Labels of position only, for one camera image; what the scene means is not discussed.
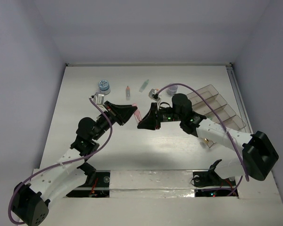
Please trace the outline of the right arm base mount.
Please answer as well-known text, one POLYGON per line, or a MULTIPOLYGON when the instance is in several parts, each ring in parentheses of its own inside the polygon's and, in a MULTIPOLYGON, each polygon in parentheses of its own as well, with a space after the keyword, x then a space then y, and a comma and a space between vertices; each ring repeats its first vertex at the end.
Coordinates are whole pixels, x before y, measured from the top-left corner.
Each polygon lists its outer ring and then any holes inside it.
POLYGON ((236 191, 235 179, 221 179, 215 172, 217 165, 222 160, 215 161, 208 170, 195 171, 190 180, 190 184, 194 186, 195 197, 238 197, 236 191))

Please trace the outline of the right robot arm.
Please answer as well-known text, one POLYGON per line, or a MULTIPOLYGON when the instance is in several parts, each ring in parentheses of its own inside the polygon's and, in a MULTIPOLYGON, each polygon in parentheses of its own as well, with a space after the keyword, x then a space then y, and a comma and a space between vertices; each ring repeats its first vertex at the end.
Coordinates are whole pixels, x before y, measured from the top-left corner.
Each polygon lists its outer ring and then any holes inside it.
POLYGON ((172 106, 160 109, 151 103, 150 110, 138 123, 138 129, 157 130, 161 123, 178 121, 180 128, 188 135, 208 139, 236 152, 237 158, 216 160, 208 172, 208 180, 214 185, 225 178, 246 176, 264 181, 279 159, 268 136, 261 131, 254 134, 222 126, 192 109, 192 103, 185 94, 175 94, 172 106))

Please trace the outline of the pink highlighter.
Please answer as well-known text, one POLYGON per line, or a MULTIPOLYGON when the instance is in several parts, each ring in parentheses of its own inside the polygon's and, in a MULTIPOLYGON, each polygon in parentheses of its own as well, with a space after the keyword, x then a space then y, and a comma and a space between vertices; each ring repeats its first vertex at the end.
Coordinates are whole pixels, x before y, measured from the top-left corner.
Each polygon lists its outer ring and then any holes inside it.
POLYGON ((142 121, 142 116, 141 116, 141 113, 140 113, 140 111, 139 111, 138 108, 137 108, 137 110, 134 112, 134 117, 135 117, 135 120, 136 120, 137 124, 139 124, 139 123, 142 121))

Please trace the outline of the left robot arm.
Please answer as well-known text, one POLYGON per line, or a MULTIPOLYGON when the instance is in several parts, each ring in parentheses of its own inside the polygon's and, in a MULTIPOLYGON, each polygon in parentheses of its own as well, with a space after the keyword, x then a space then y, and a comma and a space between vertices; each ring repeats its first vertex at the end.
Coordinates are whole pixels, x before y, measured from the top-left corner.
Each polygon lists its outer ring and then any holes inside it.
POLYGON ((100 112, 97 120, 85 117, 79 121, 75 141, 56 164, 39 170, 14 188, 8 205, 8 217, 13 224, 18 224, 12 217, 15 214, 21 225, 40 225, 53 201, 78 186, 94 183, 96 169, 87 161, 104 148, 96 140, 106 131, 112 133, 114 123, 127 123, 137 110, 136 106, 109 101, 103 106, 105 111, 100 112))

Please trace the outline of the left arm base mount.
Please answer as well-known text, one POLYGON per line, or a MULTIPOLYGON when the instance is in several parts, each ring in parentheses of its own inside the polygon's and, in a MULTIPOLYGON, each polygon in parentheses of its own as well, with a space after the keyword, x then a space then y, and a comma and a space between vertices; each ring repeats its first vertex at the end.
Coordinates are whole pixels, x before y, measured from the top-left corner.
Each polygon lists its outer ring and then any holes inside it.
POLYGON ((97 171, 85 162, 79 169, 87 176, 83 185, 69 192, 67 198, 108 198, 110 196, 110 171, 97 171))

